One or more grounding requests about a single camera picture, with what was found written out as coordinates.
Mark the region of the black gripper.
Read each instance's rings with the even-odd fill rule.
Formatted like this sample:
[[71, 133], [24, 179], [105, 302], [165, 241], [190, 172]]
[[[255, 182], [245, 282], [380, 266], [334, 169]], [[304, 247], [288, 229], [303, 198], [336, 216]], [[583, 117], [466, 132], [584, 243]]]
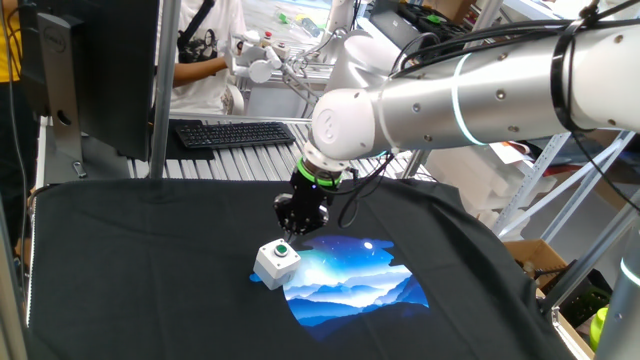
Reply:
[[[274, 199], [274, 210], [280, 227], [285, 231], [287, 243], [294, 243], [298, 235], [305, 235], [324, 227], [329, 220], [329, 211], [334, 196], [315, 180], [292, 177], [293, 194], [281, 193]], [[296, 214], [297, 208], [304, 209]]]

